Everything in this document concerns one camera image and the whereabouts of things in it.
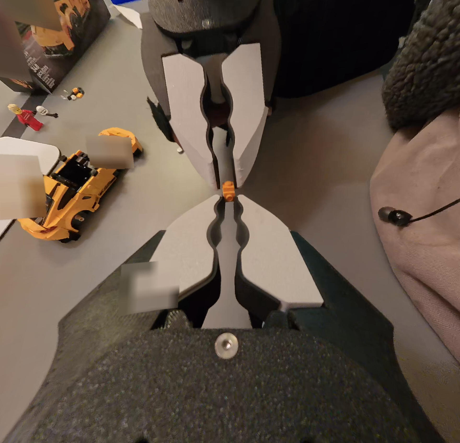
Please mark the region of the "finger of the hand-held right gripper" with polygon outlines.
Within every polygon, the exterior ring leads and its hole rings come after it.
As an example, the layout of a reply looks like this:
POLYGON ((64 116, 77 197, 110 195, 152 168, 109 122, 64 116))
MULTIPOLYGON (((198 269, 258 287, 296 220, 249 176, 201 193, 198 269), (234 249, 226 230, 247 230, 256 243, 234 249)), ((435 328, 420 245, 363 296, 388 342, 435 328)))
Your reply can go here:
POLYGON ((255 163, 268 114, 260 44, 238 46, 222 62, 221 72, 231 101, 228 125, 233 137, 235 183, 240 188, 255 163))
POLYGON ((198 174, 219 189, 217 160, 210 147, 210 123, 203 110, 207 77, 200 63, 182 54, 162 58, 170 125, 198 174))

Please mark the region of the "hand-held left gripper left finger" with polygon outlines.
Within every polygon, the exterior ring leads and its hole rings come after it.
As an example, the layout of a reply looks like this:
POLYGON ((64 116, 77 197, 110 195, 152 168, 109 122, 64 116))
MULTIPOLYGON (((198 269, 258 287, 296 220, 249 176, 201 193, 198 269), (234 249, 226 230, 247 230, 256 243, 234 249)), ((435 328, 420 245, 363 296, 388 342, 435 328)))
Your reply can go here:
POLYGON ((213 195, 164 231, 150 261, 169 264, 178 278, 178 309, 194 328, 201 328, 209 309, 221 294, 221 271, 217 245, 220 231, 221 196, 213 195))

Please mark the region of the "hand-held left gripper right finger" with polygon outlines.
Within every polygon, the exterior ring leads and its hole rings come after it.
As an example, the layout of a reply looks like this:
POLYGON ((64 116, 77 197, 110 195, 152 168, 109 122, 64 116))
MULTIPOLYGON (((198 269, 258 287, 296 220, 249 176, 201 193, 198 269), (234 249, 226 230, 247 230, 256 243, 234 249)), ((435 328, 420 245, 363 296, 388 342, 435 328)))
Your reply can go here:
POLYGON ((234 203, 240 246, 235 296, 251 328, 261 328, 272 311, 322 307, 324 299, 289 228, 243 194, 234 203))

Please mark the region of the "person's right forearm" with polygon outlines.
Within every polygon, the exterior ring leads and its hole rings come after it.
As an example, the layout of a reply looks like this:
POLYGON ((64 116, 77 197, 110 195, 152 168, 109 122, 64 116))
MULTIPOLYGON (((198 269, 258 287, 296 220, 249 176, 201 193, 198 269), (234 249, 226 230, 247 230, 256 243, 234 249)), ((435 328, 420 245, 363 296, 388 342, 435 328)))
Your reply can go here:
POLYGON ((415 0, 274 0, 281 56, 274 95, 312 95, 387 64, 415 0))

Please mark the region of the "orange lego car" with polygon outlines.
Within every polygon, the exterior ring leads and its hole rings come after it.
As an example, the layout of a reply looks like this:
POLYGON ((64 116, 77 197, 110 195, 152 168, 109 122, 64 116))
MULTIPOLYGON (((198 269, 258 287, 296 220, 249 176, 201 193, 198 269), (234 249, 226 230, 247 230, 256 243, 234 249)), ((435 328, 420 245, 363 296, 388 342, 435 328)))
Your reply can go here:
POLYGON ((43 175, 46 214, 17 221, 36 239, 69 243, 80 238, 86 217, 99 208, 122 169, 93 167, 81 150, 68 158, 61 156, 60 161, 55 172, 43 175))

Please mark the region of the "lego set box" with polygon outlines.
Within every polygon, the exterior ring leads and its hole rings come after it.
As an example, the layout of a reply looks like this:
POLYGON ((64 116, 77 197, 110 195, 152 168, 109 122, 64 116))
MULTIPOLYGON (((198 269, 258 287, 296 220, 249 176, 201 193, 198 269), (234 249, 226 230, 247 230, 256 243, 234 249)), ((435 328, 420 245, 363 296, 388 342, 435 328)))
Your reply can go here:
POLYGON ((1 0, 1 82, 53 93, 109 20, 104 0, 1 0))

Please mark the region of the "red lego minifigure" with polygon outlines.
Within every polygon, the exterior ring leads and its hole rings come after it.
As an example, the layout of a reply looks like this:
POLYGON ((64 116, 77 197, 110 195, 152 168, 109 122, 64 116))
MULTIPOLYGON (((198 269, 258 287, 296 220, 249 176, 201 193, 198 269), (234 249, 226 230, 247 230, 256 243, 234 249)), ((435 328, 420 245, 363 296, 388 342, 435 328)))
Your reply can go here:
POLYGON ((19 106, 17 106, 14 103, 11 103, 8 105, 8 109, 13 112, 20 123, 25 125, 26 127, 29 127, 33 129, 34 131, 40 131, 43 127, 43 123, 37 120, 35 117, 37 114, 37 111, 32 111, 32 110, 27 110, 27 109, 22 109, 19 106))

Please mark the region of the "person's right hand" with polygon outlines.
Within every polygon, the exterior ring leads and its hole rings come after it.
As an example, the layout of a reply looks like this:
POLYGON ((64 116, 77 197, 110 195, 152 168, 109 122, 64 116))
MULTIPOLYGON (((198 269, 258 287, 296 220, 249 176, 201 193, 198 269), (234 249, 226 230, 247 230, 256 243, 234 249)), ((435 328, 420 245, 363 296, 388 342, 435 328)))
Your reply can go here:
POLYGON ((214 103, 210 101, 204 106, 204 111, 209 120, 210 127, 227 128, 230 115, 230 106, 228 103, 214 103))

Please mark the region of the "black earphone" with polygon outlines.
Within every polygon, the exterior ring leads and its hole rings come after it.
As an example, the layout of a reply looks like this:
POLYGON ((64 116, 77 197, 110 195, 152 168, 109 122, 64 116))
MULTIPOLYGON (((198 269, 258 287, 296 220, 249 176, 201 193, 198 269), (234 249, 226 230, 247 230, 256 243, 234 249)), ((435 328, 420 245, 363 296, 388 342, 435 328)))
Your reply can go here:
POLYGON ((441 208, 434 210, 426 215, 420 217, 413 217, 411 214, 404 210, 398 210, 393 207, 382 207, 378 210, 378 217, 381 221, 389 224, 393 224, 396 227, 407 227, 408 225, 419 222, 435 215, 440 214, 441 212, 452 208, 453 206, 460 203, 460 199, 456 199, 451 203, 442 206, 441 208))

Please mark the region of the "person's beige hoodie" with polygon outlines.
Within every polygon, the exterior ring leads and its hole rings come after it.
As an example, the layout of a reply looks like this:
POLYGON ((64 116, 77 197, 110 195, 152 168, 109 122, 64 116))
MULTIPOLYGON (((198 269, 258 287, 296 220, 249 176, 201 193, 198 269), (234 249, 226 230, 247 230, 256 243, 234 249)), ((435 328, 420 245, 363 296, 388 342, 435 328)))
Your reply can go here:
POLYGON ((459 108, 423 128, 400 129, 370 181, 374 222, 392 270, 413 304, 460 360, 460 208, 396 227, 378 210, 392 207, 414 218, 460 195, 459 108))

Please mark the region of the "black tape strip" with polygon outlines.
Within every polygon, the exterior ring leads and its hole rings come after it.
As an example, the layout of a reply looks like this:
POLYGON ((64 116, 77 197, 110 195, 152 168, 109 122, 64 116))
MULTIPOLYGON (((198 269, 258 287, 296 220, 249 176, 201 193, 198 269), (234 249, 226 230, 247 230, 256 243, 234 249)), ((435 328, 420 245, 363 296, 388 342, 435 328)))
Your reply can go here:
MULTIPOLYGON (((25 107, 29 110, 34 110, 36 106, 43 104, 48 97, 48 94, 41 95, 25 95, 19 94, 17 99, 13 102, 25 107)), ((9 136, 14 138, 21 138, 26 131, 26 126, 21 124, 17 117, 13 117, 13 114, 7 110, 6 104, 1 106, 1 125, 0 125, 0 136, 9 136)))

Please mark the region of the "white book stand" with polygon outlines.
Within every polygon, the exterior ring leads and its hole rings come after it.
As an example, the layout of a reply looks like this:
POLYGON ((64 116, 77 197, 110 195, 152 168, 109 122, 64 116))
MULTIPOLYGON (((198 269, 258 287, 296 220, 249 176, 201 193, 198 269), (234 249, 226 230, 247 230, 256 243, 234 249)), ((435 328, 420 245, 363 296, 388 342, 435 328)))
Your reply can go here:
POLYGON ((0 236, 16 219, 45 212, 43 175, 57 166, 60 150, 41 142, 3 136, 0 139, 0 236))

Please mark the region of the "person's dark fleece jacket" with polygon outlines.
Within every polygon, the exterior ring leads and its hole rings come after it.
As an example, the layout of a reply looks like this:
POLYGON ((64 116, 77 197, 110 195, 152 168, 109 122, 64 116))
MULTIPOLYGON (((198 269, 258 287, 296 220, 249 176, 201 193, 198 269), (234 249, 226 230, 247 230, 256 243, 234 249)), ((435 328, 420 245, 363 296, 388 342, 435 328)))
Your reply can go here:
POLYGON ((391 129, 422 125, 460 100, 460 0, 415 0, 405 38, 384 78, 391 129))

